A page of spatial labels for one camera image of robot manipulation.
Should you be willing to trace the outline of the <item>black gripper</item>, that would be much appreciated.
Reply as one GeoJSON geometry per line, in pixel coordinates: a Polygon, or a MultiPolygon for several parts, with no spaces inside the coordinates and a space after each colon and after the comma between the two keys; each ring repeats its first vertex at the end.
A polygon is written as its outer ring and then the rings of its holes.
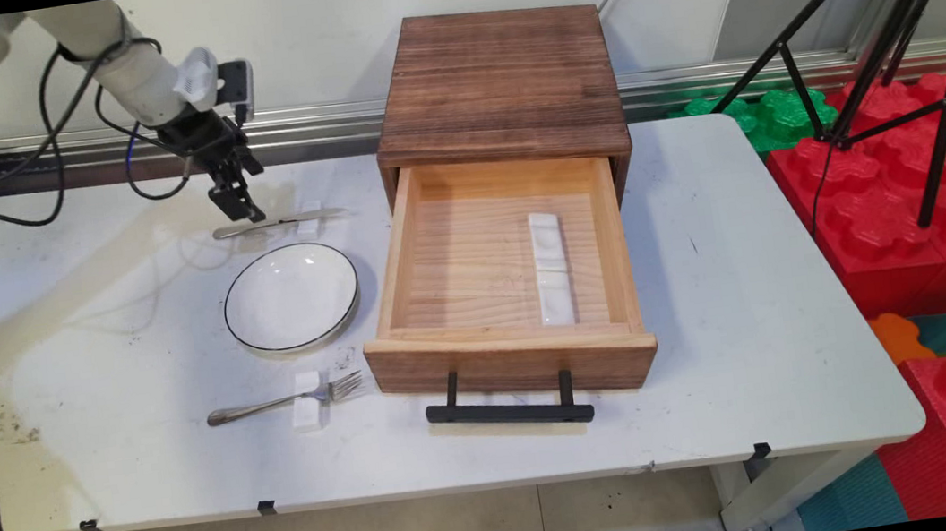
{"type": "Polygon", "coordinates": [[[213,110],[186,111],[170,123],[156,126],[158,141],[176,154],[189,157],[211,176],[211,201],[225,217],[236,222],[257,223],[266,216],[250,194],[247,175],[259,176],[263,165],[248,148],[242,126],[244,107],[236,105],[232,116],[213,110]]]}

